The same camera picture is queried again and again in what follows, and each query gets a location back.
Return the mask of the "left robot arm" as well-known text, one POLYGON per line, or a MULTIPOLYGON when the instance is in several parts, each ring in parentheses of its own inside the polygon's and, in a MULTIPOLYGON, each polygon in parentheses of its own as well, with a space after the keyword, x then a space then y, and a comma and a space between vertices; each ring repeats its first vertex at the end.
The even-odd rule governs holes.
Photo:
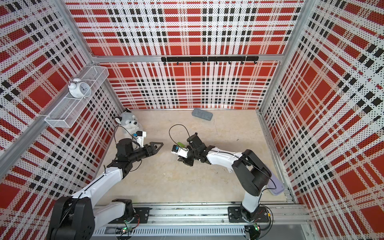
POLYGON ((131 171, 133 163, 156 155, 163 143, 141 145, 133 139, 116 144, 117 154, 104 173, 69 197, 60 197, 54 205, 48 228, 48 240, 89 240, 94 231, 115 219, 136 216, 131 200, 115 199, 95 209, 99 200, 131 171))

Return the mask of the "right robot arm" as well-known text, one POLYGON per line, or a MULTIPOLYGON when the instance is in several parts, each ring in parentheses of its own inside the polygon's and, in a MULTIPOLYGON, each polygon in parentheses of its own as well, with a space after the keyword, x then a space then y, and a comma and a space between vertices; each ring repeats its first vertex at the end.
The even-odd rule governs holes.
POLYGON ((188 145, 175 144, 172 153, 179 156, 178 161, 192 167, 195 161, 225 167, 234 172, 245 190, 240 211, 246 222, 255 222, 263 191, 272 179, 269 168, 251 150, 242 153, 226 152, 215 146, 206 146, 198 134, 187 139, 188 145))

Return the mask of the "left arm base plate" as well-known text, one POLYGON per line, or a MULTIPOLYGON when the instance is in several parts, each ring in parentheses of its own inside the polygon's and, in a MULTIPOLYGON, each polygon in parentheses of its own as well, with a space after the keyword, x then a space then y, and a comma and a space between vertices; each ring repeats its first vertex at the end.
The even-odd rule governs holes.
POLYGON ((133 212, 112 220, 109 224, 146 224, 150 215, 150 208, 133 208, 133 212))

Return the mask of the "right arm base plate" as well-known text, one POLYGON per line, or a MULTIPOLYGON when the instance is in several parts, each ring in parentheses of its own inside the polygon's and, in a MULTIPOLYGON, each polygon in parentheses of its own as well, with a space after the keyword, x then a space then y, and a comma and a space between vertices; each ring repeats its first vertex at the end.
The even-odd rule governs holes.
POLYGON ((248 212, 242 206, 228 207, 230 223, 268 223, 269 213, 266 207, 259 206, 254 212, 248 212))

